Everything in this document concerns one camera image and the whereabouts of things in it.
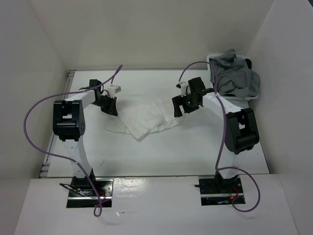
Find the white pleated skirt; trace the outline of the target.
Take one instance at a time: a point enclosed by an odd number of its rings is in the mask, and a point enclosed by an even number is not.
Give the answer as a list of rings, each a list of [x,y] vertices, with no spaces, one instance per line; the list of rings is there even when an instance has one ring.
[[[142,141],[148,134],[158,133],[179,125],[184,117],[174,117],[170,97],[133,105],[118,110],[118,116],[109,116],[105,130],[112,133],[130,134]]]

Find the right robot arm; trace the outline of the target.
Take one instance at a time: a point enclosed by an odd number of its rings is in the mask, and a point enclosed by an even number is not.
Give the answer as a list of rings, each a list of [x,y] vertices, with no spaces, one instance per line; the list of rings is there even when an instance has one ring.
[[[223,148],[238,155],[251,150],[259,142],[254,111],[236,106],[215,89],[206,88],[200,77],[179,82],[176,87],[180,90],[180,95],[172,98],[174,117],[179,118],[184,113],[189,114],[204,107],[222,119],[222,142],[215,163],[213,188],[226,192],[237,180],[239,168],[234,164],[219,167]]]

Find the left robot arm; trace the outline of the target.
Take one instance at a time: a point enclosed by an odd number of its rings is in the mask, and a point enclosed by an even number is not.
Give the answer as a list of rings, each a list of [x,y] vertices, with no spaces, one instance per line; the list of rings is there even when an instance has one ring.
[[[53,132],[66,147],[73,170],[72,183],[63,187],[75,194],[90,196],[97,191],[97,181],[83,143],[86,130],[84,109],[95,105],[103,113],[116,117],[116,94],[120,91],[120,86],[110,84],[104,89],[99,80],[91,79],[87,87],[79,89],[79,93],[53,104]]]

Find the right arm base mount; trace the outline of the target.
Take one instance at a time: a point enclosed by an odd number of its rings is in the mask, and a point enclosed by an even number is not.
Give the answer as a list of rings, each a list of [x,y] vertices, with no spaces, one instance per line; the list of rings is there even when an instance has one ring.
[[[200,190],[202,206],[245,204],[239,176],[223,179],[220,174],[199,177],[195,187]]]

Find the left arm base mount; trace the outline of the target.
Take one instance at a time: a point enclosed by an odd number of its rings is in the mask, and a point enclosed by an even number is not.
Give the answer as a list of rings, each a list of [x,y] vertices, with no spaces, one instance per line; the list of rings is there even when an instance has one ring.
[[[102,207],[112,207],[113,179],[93,181],[102,201]],[[98,197],[87,179],[72,178],[70,184],[60,183],[68,190],[67,208],[94,208]]]

